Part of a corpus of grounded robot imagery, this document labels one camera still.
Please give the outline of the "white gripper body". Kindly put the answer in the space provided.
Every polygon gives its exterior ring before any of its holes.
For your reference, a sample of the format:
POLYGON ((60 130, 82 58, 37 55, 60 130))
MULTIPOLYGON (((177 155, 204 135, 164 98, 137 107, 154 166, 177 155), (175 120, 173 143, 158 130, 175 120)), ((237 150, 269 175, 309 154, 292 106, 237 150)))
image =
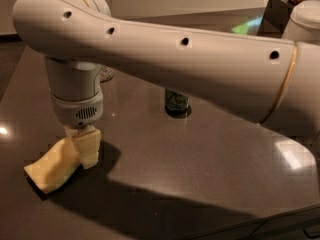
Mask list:
POLYGON ((103 94, 80 101, 65 101, 52 96, 52 105, 58 121, 71 129, 94 124, 103 114, 103 94))

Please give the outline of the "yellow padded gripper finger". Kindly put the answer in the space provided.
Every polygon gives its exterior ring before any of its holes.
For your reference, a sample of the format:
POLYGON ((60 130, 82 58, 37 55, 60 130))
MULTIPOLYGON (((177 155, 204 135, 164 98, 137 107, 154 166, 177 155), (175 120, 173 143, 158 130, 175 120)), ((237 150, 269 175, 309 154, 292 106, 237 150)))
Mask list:
POLYGON ((69 138, 75 137, 78 134, 78 131, 76 129, 71 129, 68 126, 64 127, 64 131, 66 136, 69 138))
POLYGON ((95 128, 88 128, 77 132, 71 139, 83 168, 95 166, 98 163, 101 132, 95 128))

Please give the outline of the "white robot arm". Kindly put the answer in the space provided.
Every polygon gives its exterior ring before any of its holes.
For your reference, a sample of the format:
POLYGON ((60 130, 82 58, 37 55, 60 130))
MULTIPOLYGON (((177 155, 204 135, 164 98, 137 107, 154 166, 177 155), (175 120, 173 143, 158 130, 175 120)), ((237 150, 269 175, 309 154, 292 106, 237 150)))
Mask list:
POLYGON ((111 66, 296 140, 319 153, 319 47, 119 20, 104 0, 17 0, 13 24, 45 57, 58 120, 92 128, 111 66))

